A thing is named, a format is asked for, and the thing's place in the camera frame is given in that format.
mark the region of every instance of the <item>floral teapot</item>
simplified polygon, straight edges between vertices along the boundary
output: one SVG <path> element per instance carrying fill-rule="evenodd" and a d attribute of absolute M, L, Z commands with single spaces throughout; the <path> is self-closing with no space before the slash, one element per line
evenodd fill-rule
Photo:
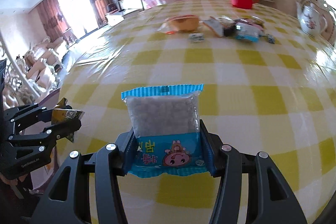
<path fill-rule="evenodd" d="M 303 11 L 301 5 L 297 2 L 297 17 L 301 24 L 301 29 L 308 35 L 313 37 L 320 35 L 324 32 L 328 23 L 324 16 L 320 15 L 318 11 L 315 10 L 314 3 L 311 3 L 310 6 L 305 6 Z M 325 26 L 321 29 L 320 19 L 323 18 Z"/>

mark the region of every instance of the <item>yellow checkered tablecloth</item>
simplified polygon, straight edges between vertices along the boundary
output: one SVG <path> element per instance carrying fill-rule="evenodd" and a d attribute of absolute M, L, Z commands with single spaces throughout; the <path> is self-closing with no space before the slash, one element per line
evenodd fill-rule
<path fill-rule="evenodd" d="M 265 21 L 274 45 L 157 31 L 175 15 L 195 14 Z M 204 84 L 199 112 L 209 132 L 243 153 L 268 152 L 284 174 L 311 223 L 336 189 L 336 51 L 322 37 L 303 33 L 298 20 L 254 5 L 235 9 L 228 0 L 188 0 L 154 7 L 126 19 L 97 40 L 71 69 L 61 88 L 82 109 L 74 144 L 60 140 L 63 161 L 72 150 L 95 152 L 131 128 L 121 92 L 139 86 Z M 94 177 L 90 189 L 94 191 Z M 119 178 L 129 223 L 207 223 L 219 179 L 209 173 Z M 93 222 L 97 223 L 91 198 Z M 245 223 L 247 177 L 239 223 Z"/>

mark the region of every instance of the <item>metal screw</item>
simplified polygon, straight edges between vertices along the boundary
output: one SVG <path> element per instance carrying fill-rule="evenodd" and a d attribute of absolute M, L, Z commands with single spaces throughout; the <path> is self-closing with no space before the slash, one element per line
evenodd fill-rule
<path fill-rule="evenodd" d="M 78 157 L 78 155 L 79 155 L 79 152 L 78 151 L 72 151 L 71 153 L 70 153 L 70 158 L 76 158 L 76 157 Z"/>
<path fill-rule="evenodd" d="M 259 156 L 263 159 L 267 158 L 268 157 L 268 154 L 266 152 L 259 152 Z"/>
<path fill-rule="evenodd" d="M 229 146 L 228 144 L 223 144 L 222 145 L 222 150 L 223 151 L 231 151 L 231 149 L 232 149 L 232 147 L 231 146 Z"/>
<path fill-rule="evenodd" d="M 109 143 L 107 146 L 106 146 L 106 149 L 107 150 L 115 150 L 117 148 L 117 146 L 114 144 L 114 143 Z"/>

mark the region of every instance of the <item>floor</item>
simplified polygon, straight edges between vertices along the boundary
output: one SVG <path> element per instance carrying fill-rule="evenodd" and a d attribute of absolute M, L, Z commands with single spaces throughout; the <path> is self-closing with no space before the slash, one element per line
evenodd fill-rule
<path fill-rule="evenodd" d="M 71 46 L 69 51 L 62 59 L 63 69 L 58 73 L 58 77 L 60 78 L 58 87 L 63 84 L 64 78 L 69 73 L 70 69 L 74 65 L 74 63 L 80 58 L 85 52 L 95 46 L 95 41 L 100 37 L 104 32 L 111 28 L 110 25 L 106 25 L 87 37 L 81 39 L 78 43 Z"/>

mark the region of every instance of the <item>blue snack packet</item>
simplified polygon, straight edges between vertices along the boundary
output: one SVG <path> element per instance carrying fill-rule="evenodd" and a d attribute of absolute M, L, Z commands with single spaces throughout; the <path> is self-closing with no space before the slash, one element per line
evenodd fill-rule
<path fill-rule="evenodd" d="M 203 85 L 169 85 L 122 92 L 139 144 L 130 173 L 149 178 L 207 172 L 198 115 L 202 90 Z"/>
<path fill-rule="evenodd" d="M 259 41 L 260 30 L 257 27 L 245 23 L 236 24 L 236 39 L 246 39 L 252 42 Z"/>

